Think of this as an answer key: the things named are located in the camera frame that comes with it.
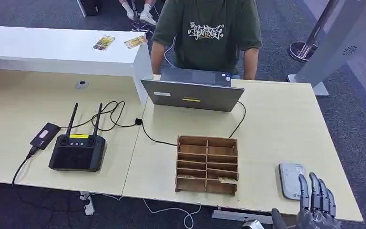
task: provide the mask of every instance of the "green t-shirt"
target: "green t-shirt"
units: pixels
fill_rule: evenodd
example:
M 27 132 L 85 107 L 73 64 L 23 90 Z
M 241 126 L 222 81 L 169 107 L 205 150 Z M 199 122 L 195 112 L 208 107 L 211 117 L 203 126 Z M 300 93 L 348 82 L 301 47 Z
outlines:
M 255 0 L 166 0 L 152 39 L 175 36 L 177 67 L 237 74 L 239 51 L 262 45 Z

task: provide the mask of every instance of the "card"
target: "card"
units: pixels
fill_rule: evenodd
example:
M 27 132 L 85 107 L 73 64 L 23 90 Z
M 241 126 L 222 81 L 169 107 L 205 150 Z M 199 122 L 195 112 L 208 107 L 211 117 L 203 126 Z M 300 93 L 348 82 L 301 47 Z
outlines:
M 94 45 L 94 49 L 105 50 L 107 47 L 114 41 L 114 37 L 111 36 L 103 36 L 100 40 Z
M 131 39 L 129 41 L 124 42 L 124 44 L 127 46 L 127 48 L 132 49 L 134 47 L 140 46 L 144 43 L 147 43 L 145 36 L 139 36 L 134 39 Z

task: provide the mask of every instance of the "graphic print on t-shirt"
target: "graphic print on t-shirt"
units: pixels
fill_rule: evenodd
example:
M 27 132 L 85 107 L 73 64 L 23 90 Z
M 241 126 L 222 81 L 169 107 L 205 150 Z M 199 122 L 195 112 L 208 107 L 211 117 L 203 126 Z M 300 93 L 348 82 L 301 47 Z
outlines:
M 224 37 L 224 24 L 221 24 L 215 28 L 209 25 L 196 25 L 193 21 L 190 22 L 190 29 L 187 31 L 189 37 L 194 37 L 196 40 L 208 38 L 208 39 L 221 39 Z

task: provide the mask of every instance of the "person's arm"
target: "person's arm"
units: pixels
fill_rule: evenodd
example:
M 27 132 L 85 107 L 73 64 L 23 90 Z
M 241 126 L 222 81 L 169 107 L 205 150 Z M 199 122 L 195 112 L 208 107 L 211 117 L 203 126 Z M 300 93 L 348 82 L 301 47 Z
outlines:
M 166 0 L 155 33 L 152 37 L 151 65 L 153 74 L 159 74 L 165 46 L 171 46 L 173 38 L 182 28 L 183 0 Z
M 244 79 L 254 80 L 256 77 L 257 62 L 259 60 L 258 49 L 248 49 L 244 54 Z
M 262 46 L 259 16 L 254 0 L 243 0 L 235 27 L 238 48 L 244 51 L 244 79 L 256 77 L 259 48 Z
M 153 41 L 151 51 L 151 66 L 153 74 L 161 74 L 160 69 L 164 53 L 165 53 L 165 46 L 159 44 L 156 41 Z

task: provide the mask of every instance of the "white sneaker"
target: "white sneaker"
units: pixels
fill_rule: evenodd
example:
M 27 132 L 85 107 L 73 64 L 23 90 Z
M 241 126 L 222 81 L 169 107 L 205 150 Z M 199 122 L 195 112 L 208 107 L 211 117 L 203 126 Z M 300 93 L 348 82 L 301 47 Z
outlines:
M 141 12 L 140 21 L 143 21 L 150 25 L 156 26 L 156 21 L 154 19 L 152 19 L 152 15 L 145 11 Z
M 134 20 L 134 11 L 128 11 L 127 12 L 127 17 L 131 20 Z

